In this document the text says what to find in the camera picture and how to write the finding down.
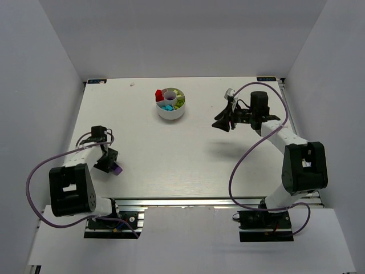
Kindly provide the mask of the purple lego brick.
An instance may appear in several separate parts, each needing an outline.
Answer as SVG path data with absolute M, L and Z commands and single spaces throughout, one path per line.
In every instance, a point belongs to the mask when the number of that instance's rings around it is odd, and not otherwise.
M 113 163 L 113 165 L 111 166 L 111 171 L 114 175 L 118 176 L 123 172 L 123 169 L 117 163 Z

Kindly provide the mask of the light green upturned lego brick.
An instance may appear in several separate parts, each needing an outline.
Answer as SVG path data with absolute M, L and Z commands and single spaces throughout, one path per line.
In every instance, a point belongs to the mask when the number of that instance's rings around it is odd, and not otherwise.
M 185 102 L 185 99 L 184 98 L 180 98 L 180 99 L 177 100 L 176 104 L 182 105 L 182 104 L 184 104 L 184 102 Z

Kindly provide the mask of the teal lego brick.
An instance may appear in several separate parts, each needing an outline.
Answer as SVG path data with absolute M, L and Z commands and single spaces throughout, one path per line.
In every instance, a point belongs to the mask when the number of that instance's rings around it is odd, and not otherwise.
M 162 109 L 165 111 L 173 111 L 175 108 L 171 105 L 167 105 L 167 106 L 163 106 Z

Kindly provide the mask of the red lego brick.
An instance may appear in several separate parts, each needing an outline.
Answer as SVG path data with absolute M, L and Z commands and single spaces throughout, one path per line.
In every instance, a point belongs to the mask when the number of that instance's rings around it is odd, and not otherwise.
M 161 90 L 156 90 L 155 99 L 156 99 L 156 102 L 161 102 L 164 100 L 164 96 L 163 96 L 163 93 Z

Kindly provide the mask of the light green half-round lego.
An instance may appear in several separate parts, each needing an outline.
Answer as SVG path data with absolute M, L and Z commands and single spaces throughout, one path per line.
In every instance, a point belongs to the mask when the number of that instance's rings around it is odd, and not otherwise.
M 177 90 L 173 90 L 173 92 L 176 94 L 176 96 L 177 96 L 177 97 L 182 96 L 182 94 L 181 94 L 181 93 L 179 93 Z

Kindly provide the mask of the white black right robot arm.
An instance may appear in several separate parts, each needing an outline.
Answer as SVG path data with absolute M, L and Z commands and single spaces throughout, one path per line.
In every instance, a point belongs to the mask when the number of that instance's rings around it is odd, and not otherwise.
M 285 120 L 270 113 L 269 97 L 264 91 L 250 94 L 245 108 L 238 103 L 238 93 L 228 89 L 224 95 L 226 107 L 215 117 L 214 128 L 225 132 L 237 124 L 249 124 L 261 139 L 250 147 L 240 163 L 261 143 L 268 140 L 283 155 L 281 184 L 265 197 L 257 212 L 283 213 L 298 205 L 305 195 L 327 187 L 325 148 L 320 142 L 309 142 L 288 129 Z

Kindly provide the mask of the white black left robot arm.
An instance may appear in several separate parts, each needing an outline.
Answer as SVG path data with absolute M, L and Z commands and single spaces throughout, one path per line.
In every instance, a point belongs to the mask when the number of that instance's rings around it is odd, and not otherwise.
M 49 172 L 51 208 L 54 216 L 95 215 L 119 218 L 114 199 L 101 198 L 95 192 L 91 170 L 119 175 L 118 152 L 110 147 L 108 137 L 112 131 L 103 126 L 93 126 L 79 139 L 79 149 L 66 164 Z

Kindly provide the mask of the white round divided container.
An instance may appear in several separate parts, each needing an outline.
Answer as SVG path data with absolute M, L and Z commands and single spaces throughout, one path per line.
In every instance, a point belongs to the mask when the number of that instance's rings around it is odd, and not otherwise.
M 182 96 L 177 97 L 176 94 L 173 92 L 173 90 L 177 90 L 179 93 L 182 94 Z M 158 115 L 165 120 L 180 119 L 185 113 L 186 100 L 185 100 L 184 104 L 182 104 L 182 106 L 177 110 L 174 109 L 173 111 L 165 111 L 162 109 L 162 107 L 167 106 L 167 105 L 171 105 L 174 107 L 174 105 L 176 105 L 176 102 L 178 99 L 180 99 L 180 98 L 185 99 L 185 94 L 181 90 L 179 90 L 177 88 L 173 88 L 173 87 L 164 88 L 161 91 L 163 93 L 164 100 L 161 102 L 156 102 L 156 109 L 157 109 Z M 170 97 L 170 96 L 176 97 L 176 98 L 174 100 L 167 100 L 166 97 Z

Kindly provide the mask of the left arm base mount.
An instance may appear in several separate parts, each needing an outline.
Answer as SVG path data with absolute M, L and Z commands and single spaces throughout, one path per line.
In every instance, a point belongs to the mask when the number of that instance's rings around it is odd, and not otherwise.
M 144 224 L 145 208 L 136 207 L 121 208 L 119 217 L 124 220 L 140 236 Z M 132 239 L 137 237 L 133 231 L 123 222 L 113 220 L 90 220 L 86 222 L 84 230 L 85 239 Z

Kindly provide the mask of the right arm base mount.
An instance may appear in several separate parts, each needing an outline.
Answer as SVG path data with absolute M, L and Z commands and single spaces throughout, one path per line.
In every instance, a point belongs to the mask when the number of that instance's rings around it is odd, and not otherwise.
M 273 243 L 294 241 L 289 213 L 238 211 L 241 243 Z

